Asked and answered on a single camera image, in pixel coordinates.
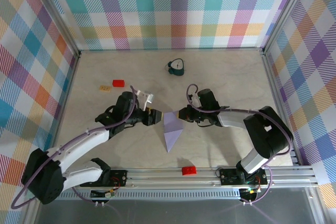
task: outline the colorful checkered wall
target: colorful checkered wall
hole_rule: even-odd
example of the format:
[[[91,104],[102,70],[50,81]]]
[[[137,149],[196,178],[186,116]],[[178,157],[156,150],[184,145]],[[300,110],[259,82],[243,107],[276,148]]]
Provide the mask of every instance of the colorful checkered wall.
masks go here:
[[[54,1],[77,45],[90,50],[260,47],[286,2]]]
[[[269,59],[303,161],[336,222],[336,0],[299,0]]]
[[[50,144],[75,58],[41,0],[0,0],[0,224],[29,154]]]

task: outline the plaid wall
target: plaid wall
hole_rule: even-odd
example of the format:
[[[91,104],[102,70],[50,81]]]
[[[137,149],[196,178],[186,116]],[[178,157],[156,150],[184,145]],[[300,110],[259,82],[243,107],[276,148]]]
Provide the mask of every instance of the plaid wall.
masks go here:
[[[77,45],[90,50],[260,47],[286,2],[54,1]]]
[[[55,133],[75,58],[41,0],[0,0],[0,223],[10,210],[29,154]]]
[[[300,153],[336,221],[336,0],[299,0],[270,53]]]

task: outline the small clock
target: small clock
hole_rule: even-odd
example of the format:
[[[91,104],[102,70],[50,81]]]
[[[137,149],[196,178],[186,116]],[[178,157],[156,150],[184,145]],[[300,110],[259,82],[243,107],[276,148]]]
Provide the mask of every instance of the small clock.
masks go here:
[[[184,74],[184,61],[181,58],[175,59],[173,61],[168,62],[170,74],[174,74],[176,76],[182,76]]]

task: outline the clock face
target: clock face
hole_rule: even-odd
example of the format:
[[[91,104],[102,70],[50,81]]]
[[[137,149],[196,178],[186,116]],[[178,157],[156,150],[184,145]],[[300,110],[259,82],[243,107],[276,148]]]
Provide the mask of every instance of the clock face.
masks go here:
[[[171,67],[173,69],[183,69],[183,60],[181,59],[176,59],[171,63]]]

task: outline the red toy block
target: red toy block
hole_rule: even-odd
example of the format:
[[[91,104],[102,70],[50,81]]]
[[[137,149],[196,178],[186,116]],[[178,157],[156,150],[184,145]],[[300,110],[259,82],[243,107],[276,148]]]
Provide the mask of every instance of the red toy block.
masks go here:
[[[113,80],[112,85],[114,87],[123,88],[125,87],[125,81],[124,80]]]
[[[183,176],[195,175],[195,174],[197,174],[195,166],[186,166],[186,167],[182,168],[182,175]]]

